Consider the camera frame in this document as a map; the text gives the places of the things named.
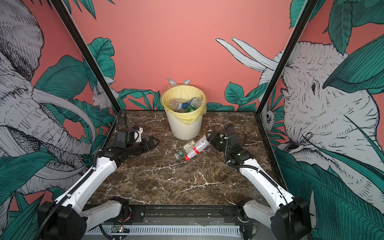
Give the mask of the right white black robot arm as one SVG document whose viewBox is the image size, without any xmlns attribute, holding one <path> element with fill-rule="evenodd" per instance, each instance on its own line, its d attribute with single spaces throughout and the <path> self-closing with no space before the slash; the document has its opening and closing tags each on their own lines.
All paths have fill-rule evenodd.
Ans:
<svg viewBox="0 0 384 240">
<path fill-rule="evenodd" d="M 224 153 L 226 164 L 246 177 L 269 204 L 259 207 L 253 200 L 244 203 L 242 209 L 246 218 L 269 227 L 278 240 L 300 240 L 311 232 L 309 203 L 294 197 L 273 180 L 256 158 L 239 144 L 236 132 L 208 131 L 207 140 Z"/>
</svg>

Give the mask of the small clear bottle cream label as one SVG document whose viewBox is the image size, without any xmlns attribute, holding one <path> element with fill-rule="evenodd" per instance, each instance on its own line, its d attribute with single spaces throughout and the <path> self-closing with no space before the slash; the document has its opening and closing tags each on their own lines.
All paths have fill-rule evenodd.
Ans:
<svg viewBox="0 0 384 240">
<path fill-rule="evenodd" d="M 187 142 L 185 145 L 183 145 L 183 147 L 180 150 L 178 150 L 174 154 L 175 158 L 177 160 L 183 159 L 188 154 L 188 152 L 192 149 L 195 143 L 196 142 L 194 140 L 190 140 L 189 142 Z"/>
</svg>

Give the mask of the clear bottle red label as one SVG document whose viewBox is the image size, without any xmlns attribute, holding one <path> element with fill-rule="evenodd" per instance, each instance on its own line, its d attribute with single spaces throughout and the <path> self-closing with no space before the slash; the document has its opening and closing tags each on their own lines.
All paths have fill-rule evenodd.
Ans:
<svg viewBox="0 0 384 240">
<path fill-rule="evenodd" d="M 200 152 L 202 152 L 210 144 L 210 141 L 208 140 L 209 136 L 210 133 L 205 134 L 193 146 L 187 149 L 187 154 L 185 156 L 185 160 L 187 162 L 190 161 L 196 155 L 198 155 Z"/>
</svg>

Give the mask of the crushed clear bottle blue cap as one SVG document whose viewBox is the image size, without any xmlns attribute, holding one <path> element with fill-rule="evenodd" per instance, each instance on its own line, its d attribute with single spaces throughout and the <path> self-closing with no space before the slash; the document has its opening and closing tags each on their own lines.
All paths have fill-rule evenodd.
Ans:
<svg viewBox="0 0 384 240">
<path fill-rule="evenodd" d="M 185 113 L 187 111 L 187 107 L 189 106 L 188 100 L 184 99 L 171 99 L 169 103 L 169 108 L 178 113 Z"/>
</svg>

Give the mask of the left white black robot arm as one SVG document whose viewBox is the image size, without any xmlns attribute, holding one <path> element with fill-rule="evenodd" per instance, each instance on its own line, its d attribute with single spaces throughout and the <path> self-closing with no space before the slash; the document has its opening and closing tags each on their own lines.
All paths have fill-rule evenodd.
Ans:
<svg viewBox="0 0 384 240">
<path fill-rule="evenodd" d="M 155 149 L 160 140 L 150 136 L 132 145 L 115 142 L 112 147 L 99 151 L 93 165 L 72 187 L 52 203 L 38 208 L 39 230 L 36 240 L 80 240 L 84 234 L 109 219 L 124 223 L 132 216 L 129 200 L 114 197 L 89 210 L 84 206 L 99 188 L 126 159 Z"/>
</svg>

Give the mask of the blue label bottle white cap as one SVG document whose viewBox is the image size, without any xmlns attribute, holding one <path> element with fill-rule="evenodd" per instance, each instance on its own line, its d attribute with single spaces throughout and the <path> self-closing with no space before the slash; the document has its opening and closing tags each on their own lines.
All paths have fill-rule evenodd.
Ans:
<svg viewBox="0 0 384 240">
<path fill-rule="evenodd" d="M 200 108 L 204 103 L 204 99 L 202 97 L 195 97 L 190 99 L 187 103 L 183 104 L 184 109 L 198 109 Z"/>
</svg>

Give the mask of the green bottle green label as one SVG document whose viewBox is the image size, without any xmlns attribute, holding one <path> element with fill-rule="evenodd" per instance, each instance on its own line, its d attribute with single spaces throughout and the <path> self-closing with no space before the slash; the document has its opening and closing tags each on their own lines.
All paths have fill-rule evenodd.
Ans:
<svg viewBox="0 0 384 240">
<path fill-rule="evenodd" d="M 196 110 L 196 109 L 195 109 L 194 107 L 192 107 L 192 106 L 188 106 L 188 107 L 186 108 L 187 113 L 193 112 L 193 111 L 195 111 L 195 110 Z"/>
</svg>

